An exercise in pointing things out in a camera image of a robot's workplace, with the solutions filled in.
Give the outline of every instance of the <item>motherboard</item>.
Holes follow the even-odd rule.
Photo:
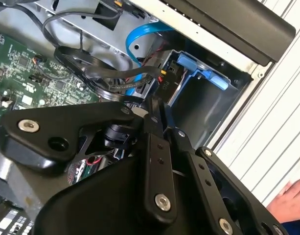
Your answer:
[[[42,58],[40,72],[34,58]],[[49,74],[57,79],[49,79]],[[0,34],[0,117],[12,109],[99,102],[64,67]]]

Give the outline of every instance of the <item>black bracket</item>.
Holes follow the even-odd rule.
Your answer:
[[[77,153],[86,157],[93,140],[98,140],[93,154],[110,151],[104,140],[94,139],[96,134],[102,134],[101,130],[112,124],[129,125],[135,117],[119,102],[15,110],[0,120],[0,151],[29,168],[61,173]],[[84,147],[81,136],[87,140]]]

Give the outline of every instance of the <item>black cover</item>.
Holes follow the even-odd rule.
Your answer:
[[[263,66],[278,62],[296,30],[257,0],[164,0]]]

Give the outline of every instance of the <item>bolt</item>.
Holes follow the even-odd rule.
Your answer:
[[[280,230],[280,228],[277,225],[273,225],[273,227],[279,235],[283,235],[283,232]]]
[[[18,123],[18,128],[25,132],[35,133],[40,129],[40,126],[33,120],[24,119]]]
[[[155,122],[155,123],[158,123],[158,122],[159,122],[158,119],[157,119],[156,117],[152,117],[151,120],[152,120],[153,122]]]
[[[208,157],[212,156],[212,153],[208,149],[205,149],[204,152]]]
[[[130,114],[129,109],[127,109],[127,108],[122,108],[121,111],[122,111],[124,114]]]
[[[181,137],[185,137],[185,133],[183,131],[178,131],[178,135],[180,135]]]
[[[227,220],[221,218],[219,220],[219,225],[226,234],[228,234],[228,235],[233,234],[232,226],[230,225],[230,223]]]
[[[155,196],[155,203],[156,205],[164,212],[167,212],[170,210],[170,201],[168,197],[166,197],[164,194],[158,194]]]

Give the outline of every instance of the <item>black metal arm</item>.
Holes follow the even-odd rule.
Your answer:
[[[210,149],[194,152],[168,106],[151,98],[146,110],[107,102],[2,117],[0,155],[36,177],[60,177],[71,162],[126,150],[50,198],[33,234],[287,234]]]

